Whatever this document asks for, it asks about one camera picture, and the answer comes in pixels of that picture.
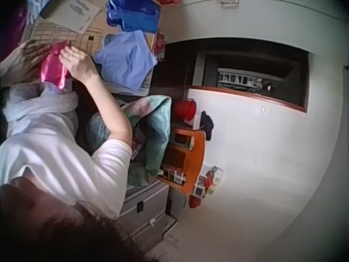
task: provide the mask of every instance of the pink cloth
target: pink cloth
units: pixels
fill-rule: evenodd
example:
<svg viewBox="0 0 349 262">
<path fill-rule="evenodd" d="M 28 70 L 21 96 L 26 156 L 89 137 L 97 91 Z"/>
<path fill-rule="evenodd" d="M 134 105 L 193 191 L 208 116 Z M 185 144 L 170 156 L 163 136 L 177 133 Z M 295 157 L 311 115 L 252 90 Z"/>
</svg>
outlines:
<svg viewBox="0 0 349 262">
<path fill-rule="evenodd" d="M 67 69 L 60 62 L 58 56 L 61 53 L 61 50 L 67 45 L 68 43 L 66 41 L 53 45 L 48 56 L 41 64 L 41 81 L 50 82 L 59 89 L 64 88 Z"/>
</svg>

